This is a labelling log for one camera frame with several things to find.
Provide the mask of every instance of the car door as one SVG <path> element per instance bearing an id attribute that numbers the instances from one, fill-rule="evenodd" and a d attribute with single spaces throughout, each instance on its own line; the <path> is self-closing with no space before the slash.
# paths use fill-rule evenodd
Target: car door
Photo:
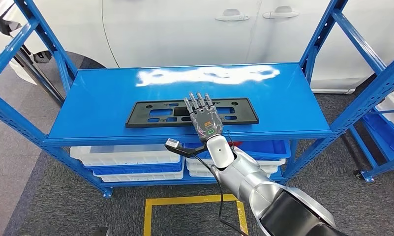
<path id="1" fill-rule="evenodd" d="M 105 0 L 120 67 L 245 63 L 261 0 Z"/>
<path id="2" fill-rule="evenodd" d="M 105 67 L 117 66 L 102 26 L 101 0 L 78 0 L 76 4 L 71 0 L 34 2 L 67 52 L 88 57 Z M 4 19 L 21 25 L 27 22 L 16 5 Z M 14 37 L 18 32 L 15 30 L 10 34 Z M 34 54 L 47 50 L 36 33 L 28 37 L 25 46 Z"/>
<path id="3" fill-rule="evenodd" d="M 259 17 L 247 62 L 299 61 L 329 0 L 271 2 L 262 5 L 261 14 L 286 17 Z M 394 0 L 351 0 L 343 13 L 385 63 L 394 59 Z M 311 87 L 318 92 L 353 92 L 372 73 L 335 24 L 317 56 Z"/>

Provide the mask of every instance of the floor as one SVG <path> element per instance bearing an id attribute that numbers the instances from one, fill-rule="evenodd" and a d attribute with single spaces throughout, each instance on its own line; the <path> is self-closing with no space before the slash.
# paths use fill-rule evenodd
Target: floor
<path id="1" fill-rule="evenodd" d="M 332 121 L 355 95 L 317 94 Z M 311 143 L 300 141 L 300 154 Z M 323 151 L 288 182 L 315 198 L 334 216 L 337 228 L 349 236 L 394 236 L 394 172 L 366 183 L 354 176 L 368 168 L 363 155 L 347 133 Z M 116 188 L 111 199 L 41 153 L 28 186 L 6 228 L 7 236 L 91 236 L 98 227 L 111 235 L 145 235 L 144 208 L 148 198 L 218 194 L 215 184 Z M 261 235 L 247 204 L 244 205 L 249 235 Z M 154 206 L 151 235 L 238 235 L 217 220 L 218 203 Z M 239 225 L 236 203 L 227 202 L 224 218 Z"/>
<path id="2" fill-rule="evenodd" d="M 71 56 L 77 66 L 80 57 Z M 57 84 L 57 71 L 42 68 Z M 39 87 L 18 78 L 7 67 L 0 75 L 0 96 L 47 132 L 59 108 Z M 354 95 L 317 95 L 328 121 Z M 310 141 L 300 142 L 301 153 Z M 326 149 L 289 185 L 296 186 L 333 213 L 348 235 L 394 236 L 394 172 L 369 184 L 354 178 L 357 165 L 368 165 L 347 134 Z M 41 152 L 0 122 L 0 236 L 91 235 L 98 226 L 113 235 L 141 235 L 146 198 L 218 194 L 216 185 L 116 189 L 112 199 Z M 216 219 L 218 204 L 155 207 L 153 235 L 234 235 Z M 250 235 L 259 235 L 245 206 Z M 236 205 L 226 203 L 225 218 L 238 224 Z"/>
<path id="3" fill-rule="evenodd" d="M 81 57 L 71 55 L 71 58 L 76 66 L 82 63 Z M 41 68 L 59 86 L 58 72 L 50 66 Z M 49 131 L 59 111 L 59 107 L 40 87 L 19 78 L 9 66 L 0 75 L 0 97 L 43 132 Z M 39 154 L 37 146 L 0 121 L 0 235 L 7 226 Z"/>

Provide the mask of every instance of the shelf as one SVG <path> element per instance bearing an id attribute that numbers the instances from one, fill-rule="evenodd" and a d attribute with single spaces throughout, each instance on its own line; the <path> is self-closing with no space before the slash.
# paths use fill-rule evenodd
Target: shelf
<path id="1" fill-rule="evenodd" d="M 199 142 L 194 127 L 125 128 L 137 101 L 247 97 L 255 125 L 226 125 L 235 141 L 324 138 L 331 130 L 297 63 L 79 70 L 52 130 L 55 146 Z"/>
<path id="2" fill-rule="evenodd" d="M 274 181 L 283 180 L 282 169 L 279 166 L 278 172 L 271 174 L 271 179 Z M 191 177 L 189 171 L 184 168 L 184 176 L 182 179 L 175 180 L 160 180 L 160 181 L 133 181 L 133 182 L 105 182 L 102 185 L 105 187 L 132 187 L 132 186 L 156 186 L 156 185 L 185 185 L 185 184 L 210 184 L 217 183 L 215 178 L 209 177 Z"/>
<path id="3" fill-rule="evenodd" d="M 366 122 L 363 122 L 364 127 L 372 137 L 373 141 L 376 143 L 378 146 L 379 150 L 385 157 L 387 161 L 392 161 L 394 160 L 394 151 L 391 149 L 390 145 L 385 142 L 385 140 L 376 132 L 372 127 L 369 126 Z"/>

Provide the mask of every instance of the cable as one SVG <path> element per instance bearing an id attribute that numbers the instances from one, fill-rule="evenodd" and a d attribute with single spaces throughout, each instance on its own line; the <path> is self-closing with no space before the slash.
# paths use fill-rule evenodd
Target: cable
<path id="1" fill-rule="evenodd" d="M 232 146 L 233 146 L 232 151 L 234 151 L 235 150 L 235 143 L 233 142 L 232 137 L 230 137 L 230 130 L 227 130 L 227 136 L 229 136 L 229 139 L 232 142 Z"/>
<path id="2" fill-rule="evenodd" d="M 229 222 L 227 222 L 227 221 L 225 221 L 225 220 L 223 220 L 221 218 L 221 211 L 223 209 L 223 187 L 221 187 L 220 181 L 218 180 L 217 176 L 211 171 L 210 167 L 203 160 L 201 160 L 198 156 L 196 156 L 195 154 L 192 154 L 192 156 L 195 157 L 195 159 L 199 160 L 201 162 L 201 164 L 203 164 L 212 173 L 212 175 L 214 176 L 215 180 L 217 180 L 218 187 L 220 188 L 220 209 L 218 210 L 218 220 L 221 223 L 223 223 L 223 224 L 227 225 L 228 227 L 234 229 L 235 231 L 239 232 L 239 234 L 241 234 L 243 236 L 248 236 L 240 228 L 232 225 L 231 223 L 229 223 Z"/>

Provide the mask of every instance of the black plastic plate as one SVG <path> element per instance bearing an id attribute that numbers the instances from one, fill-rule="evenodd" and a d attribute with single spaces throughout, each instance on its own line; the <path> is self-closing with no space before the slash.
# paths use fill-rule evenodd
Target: black plastic plate
<path id="1" fill-rule="evenodd" d="M 223 124 L 258 124 L 259 118 L 248 98 L 213 99 Z M 126 128 L 192 125 L 183 100 L 136 102 Z"/>

